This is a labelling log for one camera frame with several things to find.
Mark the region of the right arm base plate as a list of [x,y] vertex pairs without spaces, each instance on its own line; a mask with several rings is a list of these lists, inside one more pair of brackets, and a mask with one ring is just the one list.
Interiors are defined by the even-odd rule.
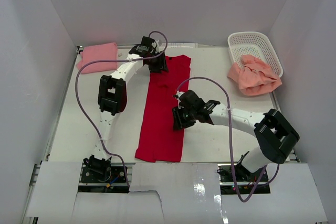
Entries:
[[[248,175],[247,178],[242,178],[238,174],[236,175],[237,185],[240,193],[243,196],[248,196],[252,191],[262,169],[260,168],[255,173]],[[231,166],[229,164],[218,164],[217,173],[219,175],[219,185],[221,195],[237,195],[236,188],[234,186],[233,177],[231,173]],[[269,182],[269,176],[266,171],[263,172],[262,178],[256,187],[254,194],[270,194],[270,186],[265,185]]]

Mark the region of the red t shirt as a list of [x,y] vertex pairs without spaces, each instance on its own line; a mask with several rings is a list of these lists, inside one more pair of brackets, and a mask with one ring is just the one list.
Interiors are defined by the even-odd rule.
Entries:
[[168,72],[151,73],[135,158],[145,162],[180,162],[184,131],[173,130],[176,88],[190,77],[191,58],[166,57]]

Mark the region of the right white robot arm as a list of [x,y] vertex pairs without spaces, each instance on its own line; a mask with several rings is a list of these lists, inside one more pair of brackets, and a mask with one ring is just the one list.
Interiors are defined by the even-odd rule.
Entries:
[[175,98],[174,130],[186,129],[200,122],[232,127],[257,139],[258,147],[244,154],[235,165],[236,176],[245,182],[268,164],[283,164],[300,140],[297,131],[278,110],[259,113],[229,109],[219,101],[204,102],[192,90],[178,92]]

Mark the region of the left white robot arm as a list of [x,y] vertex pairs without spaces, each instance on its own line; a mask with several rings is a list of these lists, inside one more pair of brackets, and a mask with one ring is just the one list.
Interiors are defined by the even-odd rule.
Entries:
[[127,83],[144,65],[150,73],[168,72],[165,50],[150,35],[142,37],[141,43],[133,46],[122,64],[110,75],[102,75],[98,90],[100,124],[95,126],[99,142],[95,144],[92,155],[83,160],[93,176],[101,182],[110,178],[111,157],[107,150],[112,128],[119,114],[127,104]]

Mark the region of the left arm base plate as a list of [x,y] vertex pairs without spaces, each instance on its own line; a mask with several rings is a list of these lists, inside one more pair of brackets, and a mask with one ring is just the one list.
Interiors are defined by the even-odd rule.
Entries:
[[78,186],[80,193],[127,194],[125,172],[122,166],[111,166],[105,177],[97,178],[88,167],[83,166]]

